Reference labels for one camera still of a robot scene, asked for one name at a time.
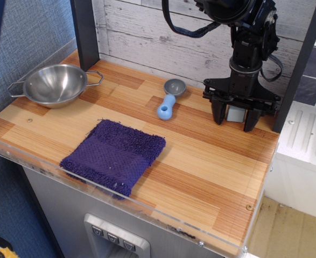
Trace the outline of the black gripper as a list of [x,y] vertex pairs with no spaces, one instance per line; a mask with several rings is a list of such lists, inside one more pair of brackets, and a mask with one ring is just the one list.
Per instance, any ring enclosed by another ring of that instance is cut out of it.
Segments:
[[227,105],[248,110],[245,132],[251,132],[262,115],[276,114],[280,97],[259,83],[258,76],[261,71],[232,70],[227,78],[207,78],[203,81],[203,98],[211,102],[213,119],[218,125],[224,120]]

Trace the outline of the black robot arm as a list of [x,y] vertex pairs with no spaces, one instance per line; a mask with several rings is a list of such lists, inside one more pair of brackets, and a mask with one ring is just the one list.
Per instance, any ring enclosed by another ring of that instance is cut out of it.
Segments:
[[276,35],[274,1],[197,1],[196,6],[213,21],[230,27],[232,57],[228,78],[204,80],[204,98],[212,104],[213,119],[222,124],[231,107],[246,111],[244,131],[254,129],[260,117],[274,115],[281,98],[263,87],[258,77],[267,59],[279,67],[273,56],[279,38]]

